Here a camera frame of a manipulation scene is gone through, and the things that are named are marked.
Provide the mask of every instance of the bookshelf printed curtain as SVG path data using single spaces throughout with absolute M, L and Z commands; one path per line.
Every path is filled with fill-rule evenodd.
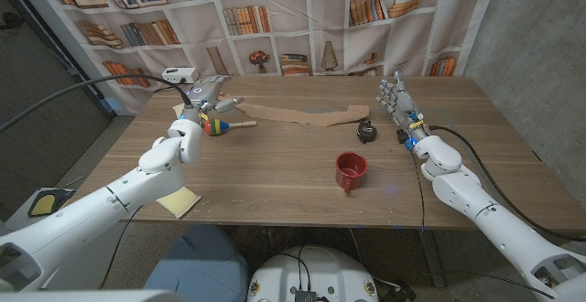
M 48 0 L 103 76 L 459 76 L 489 0 Z M 159 84 L 110 81 L 138 113 Z

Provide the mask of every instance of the wire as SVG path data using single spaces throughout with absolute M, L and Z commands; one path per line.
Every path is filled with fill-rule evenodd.
M 67 183 L 66 185 L 64 185 L 63 187 L 61 187 L 62 189 L 66 189 L 67 187 L 70 187 L 71 185 L 81 181 L 82 179 L 87 178 L 87 174 L 83 174 L 78 178 L 75 178 L 73 181 Z
M 352 231 L 352 228 L 348 228 L 348 230 L 350 230 L 350 234 L 352 235 L 352 240 L 354 241 L 354 248 L 356 248 L 356 253 L 358 254 L 358 261 L 360 261 L 360 263 L 362 263 L 363 258 L 362 258 L 362 256 L 360 256 L 360 249 L 358 249 L 358 243 L 356 242 L 356 237 L 354 237 L 354 232 Z
M 45 97 L 44 99 L 36 102 L 35 104 L 31 105 L 30 107 L 28 107 L 25 111 L 19 113 L 18 115 L 16 115 L 14 118 L 10 119 L 8 122 L 6 122 L 5 124 L 3 124 L 0 127 L 0 134 L 2 134 L 6 129 L 10 128 L 12 125 L 18 123 L 20 120 L 22 120 L 24 117 L 26 117 L 27 115 L 31 114 L 32 112 L 34 112 L 35 110 L 37 110 L 37 108 L 45 105 L 48 102 L 51 102 L 53 100 L 55 100 L 56 98 L 80 89 L 82 87 L 85 87 L 87 85 L 91 85 L 91 84 L 95 84 L 98 82 L 103 82 L 103 81 L 109 81 L 111 79 L 122 79 L 122 78 L 146 78 L 146 79 L 150 79 L 152 81 L 158 81 L 158 82 L 162 82 L 168 86 L 171 86 L 172 88 L 174 88 L 177 92 L 179 92 L 179 94 L 181 95 L 181 99 L 183 99 L 183 102 L 185 103 L 185 105 L 191 106 L 191 101 L 190 99 L 187 97 L 187 95 L 185 94 L 185 92 L 183 92 L 181 90 L 181 88 L 179 88 L 175 83 L 171 83 L 169 81 L 164 80 L 163 78 L 159 78 L 159 77 L 153 77 L 147 74 L 119 74 L 119 75 L 114 75 L 114 76 L 108 76 L 108 77 L 101 77 L 98 79 L 91 79 L 88 81 L 83 81 L 83 82 L 79 82 L 76 83 L 70 87 L 64 88 L 58 92 L 55 92 L 53 94 L 51 94 L 50 96 Z
M 310 284 L 309 283 L 311 282 L 311 280 L 309 279 L 309 270 L 308 270 L 308 267 L 305 265 L 305 262 L 303 262 L 303 260 L 301 260 L 301 258 L 299 258 L 297 256 L 293 256 L 291 254 L 287 254 L 287 253 L 276 253 L 276 255 L 285 255 L 285 256 L 288 256 L 288 257 L 293 257 L 294 259 L 298 260 L 298 263 L 301 262 L 301 264 L 303 264 L 303 266 L 305 266 L 305 272 L 308 274 L 308 291 L 309 291 L 309 288 L 310 288 Z M 300 282 L 301 282 L 301 278 L 299 278 L 299 287 L 301 287 L 301 283 Z
M 303 290 L 303 287 L 301 286 L 301 251 L 303 250 L 303 247 L 305 247 L 305 243 L 303 243 L 301 245 L 301 248 L 299 248 L 299 254 L 298 254 L 298 258 L 297 258 L 297 267 L 299 269 L 299 289 Z
M 415 172 L 417 173 L 418 176 L 418 185 L 419 185 L 419 196 L 421 196 L 421 210 L 422 210 L 422 216 L 421 216 L 421 230 L 419 232 L 419 247 L 421 249 L 421 258 L 423 259 L 424 263 L 427 264 L 426 257 L 425 257 L 425 251 L 423 248 L 423 230 L 425 228 L 425 201 L 423 200 L 423 188 L 421 187 L 421 180 L 419 178 L 419 167 L 418 167 L 418 162 L 415 159 L 415 155 L 413 154 L 413 151 L 411 151 L 411 156 L 413 157 L 413 165 L 415 165 Z M 468 271 L 443 271 L 443 272 L 439 272 L 439 273 L 428 273 L 425 270 L 422 270 L 423 274 L 425 275 L 478 275 L 478 276 L 483 276 L 483 277 L 487 277 L 487 278 L 492 278 L 492 279 L 496 279 L 496 280 L 500 280 L 509 284 L 513 284 L 513 285 L 517 285 L 526 289 L 530 289 L 534 292 L 537 292 L 541 295 L 543 295 L 544 297 L 549 297 L 551 299 L 554 299 L 555 297 L 551 296 L 550 294 L 539 290 L 537 288 L 534 288 L 532 286 L 523 284 L 523 283 L 519 283 L 516 282 L 515 280 L 512 279 L 508 279 L 508 278 L 504 278 L 498 275 L 486 275 L 486 274 L 478 274 L 478 273 L 474 273 L 474 272 L 468 272 Z
M 496 189 L 496 191 L 498 192 L 498 194 L 501 195 L 501 197 L 503 197 L 503 199 L 505 200 L 505 202 L 507 204 L 509 204 L 509 206 L 511 206 L 511 208 L 520 217 L 522 217 L 523 219 L 525 219 L 525 221 L 529 222 L 529 224 L 533 225 L 535 228 L 541 230 L 542 232 L 549 233 L 552 236 L 556 236 L 558 238 L 567 239 L 569 241 L 574 241 L 574 242 L 583 242 L 583 243 L 586 242 L 586 238 L 583 238 L 583 237 L 572 237 L 572 236 L 568 236 L 568 235 L 563 234 L 563 233 L 554 232 L 554 231 L 552 231 L 550 229 L 547 229 L 547 228 L 542 227 L 541 225 L 539 225 L 538 223 L 534 222 L 529 217 L 527 217 L 517 206 L 515 206 L 515 204 L 513 203 L 513 201 L 511 201 L 509 198 L 507 198 L 507 196 L 501 190 L 501 188 L 499 188 L 498 184 L 496 184 L 496 182 L 494 181 L 494 178 L 488 172 L 488 169 L 486 169 L 486 167 L 484 166 L 484 163 L 482 162 L 482 160 L 480 159 L 480 157 L 476 153 L 476 150 L 474 150 L 474 147 L 470 144 L 470 142 L 468 142 L 468 140 L 464 136 L 460 135 L 458 132 L 456 132 L 454 130 L 451 130 L 448 127 L 443 127 L 443 126 L 438 126 L 438 125 L 432 125 L 432 126 L 429 127 L 429 129 L 431 129 L 431 130 L 444 130 L 444 131 L 446 131 L 448 133 L 451 133 L 453 135 L 456 135 L 458 138 L 460 138 L 462 140 L 462 142 L 464 142 L 464 144 L 467 145 L 468 148 L 470 148 L 470 150 L 472 151 L 472 154 L 474 155 L 474 158 L 476 158 L 476 161 L 478 161 L 478 164 L 483 169 L 484 174 L 486 174 L 486 177 L 488 177 L 488 180 L 491 181 L 491 183 L 493 184 L 493 186 Z
M 354 241 L 354 247 L 356 248 L 356 253 L 358 254 L 358 260 L 360 260 L 360 264 L 362 264 L 364 267 L 366 267 L 363 264 L 363 258 L 362 258 L 362 256 L 360 256 L 360 249 L 358 248 L 358 243 L 356 242 L 356 237 L 354 237 L 354 232 L 352 231 L 352 228 L 348 228 L 348 230 L 350 230 L 350 234 L 352 235 L 352 240 Z M 388 282 L 386 280 L 377 278 L 375 276 L 373 276 L 373 279 L 374 280 L 377 280 L 377 281 L 379 281 L 381 283 L 384 283 L 384 284 L 387 284 L 387 285 L 390 285 L 390 286 L 394 287 L 396 292 L 400 292 L 401 289 L 403 289 L 403 288 L 401 288 L 401 286 L 399 286 L 399 285 L 397 285 L 395 283 Z
M 178 83 L 176 83 L 175 85 L 179 87 L 181 85 L 184 85 L 185 84 L 185 81 L 186 81 L 185 78 L 181 78 L 181 80 Z M 168 91 L 170 89 L 173 89 L 173 87 L 159 88 L 159 89 L 155 90 L 153 93 Z
M 122 229 L 122 233 L 120 233 L 120 238 L 118 238 L 118 243 L 116 243 L 116 247 L 114 248 L 114 253 L 112 254 L 112 259 L 110 259 L 110 263 L 108 264 L 108 269 L 106 270 L 106 274 L 103 275 L 102 282 L 101 282 L 100 287 L 98 289 L 102 289 L 103 285 L 106 283 L 106 278 L 108 278 L 108 274 L 110 274 L 110 270 L 112 269 L 112 264 L 114 263 L 114 258 L 116 257 L 116 253 L 118 252 L 118 247 L 120 247 L 120 242 L 122 241 L 122 237 L 125 235 L 126 228 L 128 228 L 128 224 L 130 224 L 130 221 L 137 215 L 138 211 L 141 208 L 143 208 L 143 207 L 140 206 L 138 209 L 136 209 L 135 213 L 132 214 L 130 219 L 128 219 L 128 221 L 126 222 L 125 227 Z

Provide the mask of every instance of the wooden maraca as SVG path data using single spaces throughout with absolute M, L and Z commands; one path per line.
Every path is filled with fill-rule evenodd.
M 245 123 L 236 123 L 236 124 L 228 124 L 218 119 L 208 119 L 205 121 L 203 126 L 203 131 L 206 132 L 208 135 L 219 135 L 229 128 L 236 128 L 236 127 L 251 127 L 256 125 L 255 121 L 252 122 L 245 122 Z

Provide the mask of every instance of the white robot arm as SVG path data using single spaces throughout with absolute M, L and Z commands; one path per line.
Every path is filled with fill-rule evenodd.
M 207 99 L 192 99 L 192 107 L 168 129 L 169 138 L 157 139 L 138 167 L 46 219 L 0 237 L 0 292 L 40 289 L 85 244 L 139 207 L 183 187 L 180 163 L 194 166 L 201 158 L 200 114 L 227 111 L 241 100 L 215 103 L 226 78 L 194 85 Z
M 583 301 L 586 257 L 548 242 L 494 200 L 478 177 L 461 163 L 460 153 L 429 133 L 398 72 L 395 80 L 395 85 L 383 80 L 383 96 L 377 101 L 393 115 L 407 149 L 419 159 L 427 159 L 421 172 L 432 182 L 435 195 L 472 220 L 530 286 L 556 301 Z M 534 295 L 539 301 L 551 300 L 537 292 Z

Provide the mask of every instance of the concrete wall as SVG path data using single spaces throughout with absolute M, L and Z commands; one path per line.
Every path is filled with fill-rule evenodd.
M 491 0 L 464 75 L 586 209 L 586 0 Z

